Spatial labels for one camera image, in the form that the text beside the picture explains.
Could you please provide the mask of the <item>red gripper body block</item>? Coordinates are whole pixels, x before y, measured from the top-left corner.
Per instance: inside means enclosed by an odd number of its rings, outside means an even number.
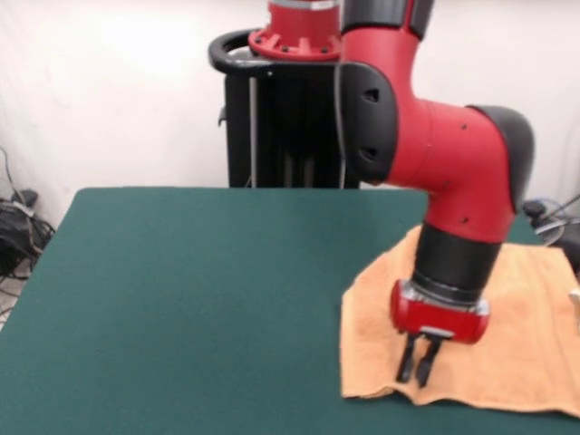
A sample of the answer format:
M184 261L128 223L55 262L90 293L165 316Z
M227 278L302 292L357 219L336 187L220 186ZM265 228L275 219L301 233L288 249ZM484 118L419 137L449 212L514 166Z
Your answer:
M457 343L477 343L488 327L490 305L443 304L419 293L409 280L397 280L391 290L390 316L400 333L434 335Z

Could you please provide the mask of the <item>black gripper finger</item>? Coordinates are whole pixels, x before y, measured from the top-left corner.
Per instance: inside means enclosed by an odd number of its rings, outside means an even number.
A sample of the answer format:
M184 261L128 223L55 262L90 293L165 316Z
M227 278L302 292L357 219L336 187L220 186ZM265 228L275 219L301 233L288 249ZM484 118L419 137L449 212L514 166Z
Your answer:
M438 337L431 337L426 353L420 359L416 369L416 380L421 388L424 388L430 378L432 366L435 358L440 351L442 340Z
M414 367L413 354L415 350L416 335L408 333L401 356L400 365L396 374L396 381L406 383L409 381Z

